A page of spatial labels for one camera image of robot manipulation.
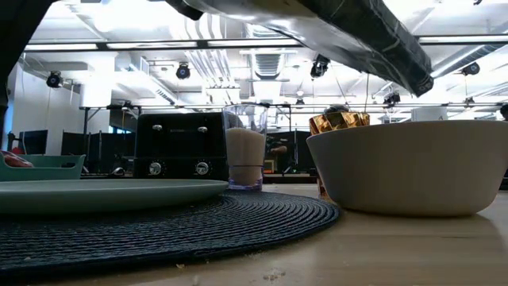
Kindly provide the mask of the light blue plate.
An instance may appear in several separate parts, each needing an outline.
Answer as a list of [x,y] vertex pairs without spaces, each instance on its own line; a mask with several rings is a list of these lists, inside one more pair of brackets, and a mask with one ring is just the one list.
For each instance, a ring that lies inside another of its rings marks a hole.
[[100,179],[0,183],[0,215],[60,215],[134,211],[219,196],[220,180]]

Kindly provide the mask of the dark round woven placemat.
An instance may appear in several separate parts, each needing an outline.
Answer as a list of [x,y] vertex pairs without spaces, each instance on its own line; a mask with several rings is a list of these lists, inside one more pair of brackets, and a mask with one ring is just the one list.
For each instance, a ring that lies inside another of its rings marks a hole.
[[249,253],[308,237],[340,216],[320,199],[242,191],[146,211],[3,216],[0,279]]

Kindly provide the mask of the black background monitor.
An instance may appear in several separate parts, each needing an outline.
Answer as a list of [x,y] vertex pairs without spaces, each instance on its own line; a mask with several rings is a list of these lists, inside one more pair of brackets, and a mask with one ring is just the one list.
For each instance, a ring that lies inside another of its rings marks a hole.
[[19,133],[18,147],[27,155],[44,155],[46,152],[48,131],[34,130]]

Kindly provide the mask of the ceiling air duct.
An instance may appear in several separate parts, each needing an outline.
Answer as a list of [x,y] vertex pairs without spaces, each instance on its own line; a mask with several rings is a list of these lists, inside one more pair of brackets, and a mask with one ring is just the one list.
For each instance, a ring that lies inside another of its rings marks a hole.
[[261,80],[275,80],[279,77],[291,50],[252,49],[246,52],[251,60],[255,77]]

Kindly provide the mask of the black aluminium frame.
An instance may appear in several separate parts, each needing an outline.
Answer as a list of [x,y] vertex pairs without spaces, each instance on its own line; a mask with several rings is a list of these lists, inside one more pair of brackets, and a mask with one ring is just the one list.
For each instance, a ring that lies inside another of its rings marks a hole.
[[8,76],[54,1],[0,0],[0,140],[8,109]]

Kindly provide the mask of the green tray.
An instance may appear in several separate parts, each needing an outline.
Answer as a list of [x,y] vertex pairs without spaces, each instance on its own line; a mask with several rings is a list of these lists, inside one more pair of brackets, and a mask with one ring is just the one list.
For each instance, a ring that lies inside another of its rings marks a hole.
[[18,155],[33,164],[32,168],[13,168],[0,164],[0,182],[33,180],[77,180],[85,155]]

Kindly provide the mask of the grey bowl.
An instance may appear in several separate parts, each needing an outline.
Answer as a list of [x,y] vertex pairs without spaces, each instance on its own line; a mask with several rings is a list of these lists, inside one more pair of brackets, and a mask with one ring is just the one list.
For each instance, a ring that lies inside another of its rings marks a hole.
[[307,139],[331,200],[384,215],[473,215],[508,170],[508,122],[448,120],[340,129]]

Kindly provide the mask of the clear glass of milk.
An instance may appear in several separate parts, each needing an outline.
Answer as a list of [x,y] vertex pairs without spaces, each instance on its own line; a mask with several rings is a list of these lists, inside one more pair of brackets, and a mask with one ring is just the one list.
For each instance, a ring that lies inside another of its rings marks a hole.
[[268,108],[237,104],[222,110],[229,188],[261,191],[266,151]]

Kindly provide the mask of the amber drinking glass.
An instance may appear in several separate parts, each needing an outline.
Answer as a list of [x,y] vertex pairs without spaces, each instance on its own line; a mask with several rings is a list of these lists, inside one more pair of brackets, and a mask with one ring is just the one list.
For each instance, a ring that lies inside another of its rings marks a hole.
[[[353,112],[348,109],[339,111],[327,110],[324,114],[312,117],[309,120],[309,124],[310,135],[315,136],[321,133],[327,133],[341,129],[369,126],[370,115],[365,112]],[[317,185],[319,191],[318,197],[329,203],[335,203],[330,198],[329,193],[325,188],[325,184],[321,178],[320,169],[318,167],[313,151],[310,151],[310,153],[317,169]]]

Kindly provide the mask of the blue frosted flakes cereal box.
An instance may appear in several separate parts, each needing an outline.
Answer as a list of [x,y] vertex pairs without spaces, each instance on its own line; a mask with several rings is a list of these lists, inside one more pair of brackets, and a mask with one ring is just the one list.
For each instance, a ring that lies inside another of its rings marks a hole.
[[215,14],[260,25],[420,96],[433,88],[431,59],[383,0],[164,0],[197,21]]

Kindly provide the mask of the black four-slot toaster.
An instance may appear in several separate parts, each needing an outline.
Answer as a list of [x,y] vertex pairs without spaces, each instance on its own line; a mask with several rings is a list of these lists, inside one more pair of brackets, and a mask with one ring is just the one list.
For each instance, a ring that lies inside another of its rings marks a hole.
[[137,121],[133,176],[226,181],[222,113],[142,114]]

